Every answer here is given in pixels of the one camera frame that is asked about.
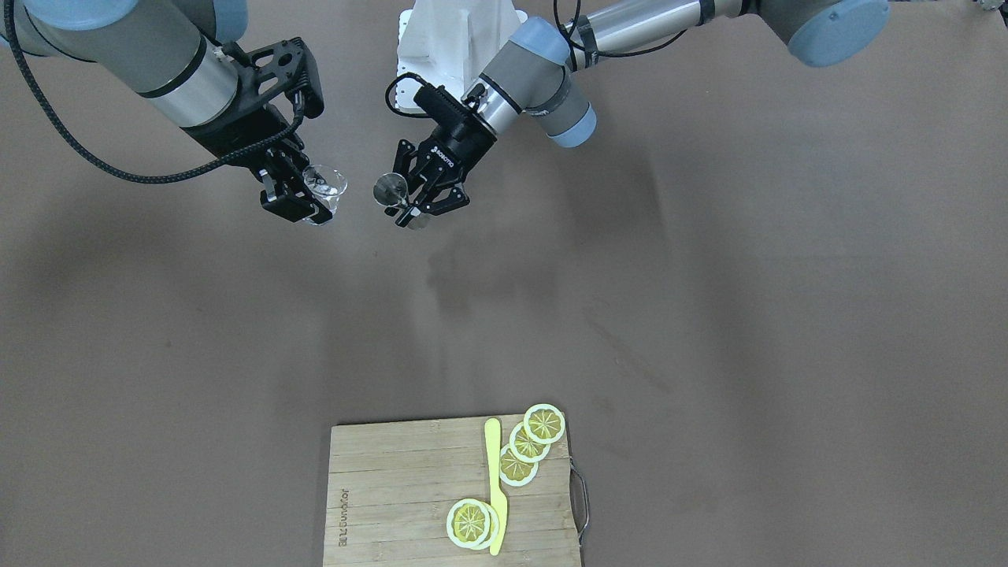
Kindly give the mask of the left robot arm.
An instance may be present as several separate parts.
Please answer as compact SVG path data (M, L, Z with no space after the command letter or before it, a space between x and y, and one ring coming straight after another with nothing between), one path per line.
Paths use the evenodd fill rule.
M602 61L654 53L717 18L758 16L807 67L853 56L889 21L887 1L619 1L568 21L519 13L511 1L417 1L398 23L389 108L435 123L399 141L374 198L399 227L469 203L464 184L514 121L531 117L564 148L590 139L591 102L573 76Z

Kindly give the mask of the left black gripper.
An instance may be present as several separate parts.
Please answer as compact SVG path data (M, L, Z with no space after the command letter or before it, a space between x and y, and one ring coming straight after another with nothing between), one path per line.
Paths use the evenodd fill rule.
M392 172L406 178L408 203L394 220L399 228L422 229L431 219L469 204L465 180L497 137L475 109L443 86L422 83L414 96L435 129L418 145L400 140Z

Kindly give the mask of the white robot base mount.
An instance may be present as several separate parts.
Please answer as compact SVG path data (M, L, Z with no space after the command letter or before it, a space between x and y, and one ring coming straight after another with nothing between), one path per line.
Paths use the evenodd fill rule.
M527 18L511 1L417 1L399 16L395 75L412 72L461 99Z

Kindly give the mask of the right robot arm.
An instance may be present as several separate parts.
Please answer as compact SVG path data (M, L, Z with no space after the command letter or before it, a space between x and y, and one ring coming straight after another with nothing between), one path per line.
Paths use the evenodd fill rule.
M313 164L298 136L324 111L316 58L300 37L256 50L239 39L245 1L4 1L2 42L64 141L98 169L144 184L183 182L231 165L261 183L263 209L291 222L332 221L345 182ZM28 55L94 62L213 155L209 164L144 176L115 168L66 129Z

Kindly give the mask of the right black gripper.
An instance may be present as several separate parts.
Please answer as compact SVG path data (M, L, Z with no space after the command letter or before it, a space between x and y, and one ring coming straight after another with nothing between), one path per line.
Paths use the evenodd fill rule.
M332 210L306 186L305 171L312 162L305 143L272 104L274 98L284 95L306 118L323 113L323 90L312 50L305 40L291 37L252 51L229 42L223 44L222 53L230 56L227 64L237 71L236 96L210 122L188 127L187 135L215 157L223 158L286 132L283 139L234 159L232 165L257 175L262 208L271 214L292 223L331 222Z

